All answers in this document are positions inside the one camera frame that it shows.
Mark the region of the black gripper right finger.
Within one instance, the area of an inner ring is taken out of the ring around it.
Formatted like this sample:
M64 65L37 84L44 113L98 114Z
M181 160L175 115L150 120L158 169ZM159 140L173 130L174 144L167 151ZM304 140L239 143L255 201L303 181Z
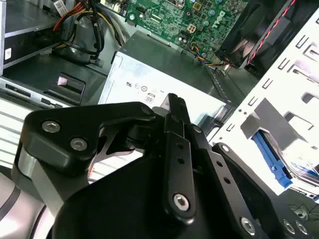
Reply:
M226 144L186 127L195 164L196 218L186 239L311 239L301 219Z

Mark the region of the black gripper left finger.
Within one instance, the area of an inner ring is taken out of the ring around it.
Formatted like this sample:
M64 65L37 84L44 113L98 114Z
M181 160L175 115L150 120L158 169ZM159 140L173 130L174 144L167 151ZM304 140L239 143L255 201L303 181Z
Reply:
M172 196L187 219L182 189L192 169L190 123L185 101L167 95L160 116L140 102L60 108L30 113L23 124L16 164L48 208L57 214L77 192L140 158L164 161L166 196Z

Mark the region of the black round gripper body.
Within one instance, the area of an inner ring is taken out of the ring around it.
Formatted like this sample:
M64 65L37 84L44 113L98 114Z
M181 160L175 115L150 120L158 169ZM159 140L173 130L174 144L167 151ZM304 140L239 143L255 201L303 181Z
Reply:
M180 211L166 196L164 161L140 158L74 194L55 220L55 239L185 239L196 218L195 170L188 170L182 189L189 211Z

